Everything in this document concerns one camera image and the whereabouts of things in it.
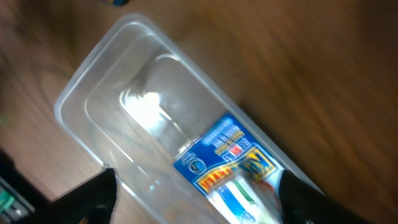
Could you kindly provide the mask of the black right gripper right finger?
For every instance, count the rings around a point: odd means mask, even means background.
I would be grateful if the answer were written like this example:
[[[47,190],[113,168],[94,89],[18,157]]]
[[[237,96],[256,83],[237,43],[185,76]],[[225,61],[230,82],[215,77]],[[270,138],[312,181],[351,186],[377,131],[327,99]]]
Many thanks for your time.
[[[279,198],[284,223],[369,223],[289,170],[284,170],[280,178]]]

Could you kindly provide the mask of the blue fever patch box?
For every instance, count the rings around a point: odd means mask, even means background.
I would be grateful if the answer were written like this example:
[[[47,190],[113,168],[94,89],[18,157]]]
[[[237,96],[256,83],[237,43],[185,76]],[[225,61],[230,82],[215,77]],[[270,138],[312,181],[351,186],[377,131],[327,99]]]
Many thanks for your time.
[[[229,113],[185,149],[174,167],[206,199],[223,180],[243,175],[280,214],[277,188],[284,167]]]

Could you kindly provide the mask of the white Panadol box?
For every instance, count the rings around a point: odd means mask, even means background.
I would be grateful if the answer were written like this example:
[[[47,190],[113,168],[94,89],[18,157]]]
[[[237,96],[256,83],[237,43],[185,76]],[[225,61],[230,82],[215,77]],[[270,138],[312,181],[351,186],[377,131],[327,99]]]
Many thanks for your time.
[[[243,175],[233,175],[212,188],[207,199],[234,224],[278,224],[277,209]]]

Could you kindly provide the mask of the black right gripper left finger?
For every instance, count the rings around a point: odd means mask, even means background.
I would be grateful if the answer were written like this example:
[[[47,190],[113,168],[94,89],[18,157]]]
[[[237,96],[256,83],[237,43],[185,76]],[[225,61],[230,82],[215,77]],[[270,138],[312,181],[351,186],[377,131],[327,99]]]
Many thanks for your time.
[[[117,201],[114,169],[105,169],[50,205],[27,217],[28,223],[109,224]]]

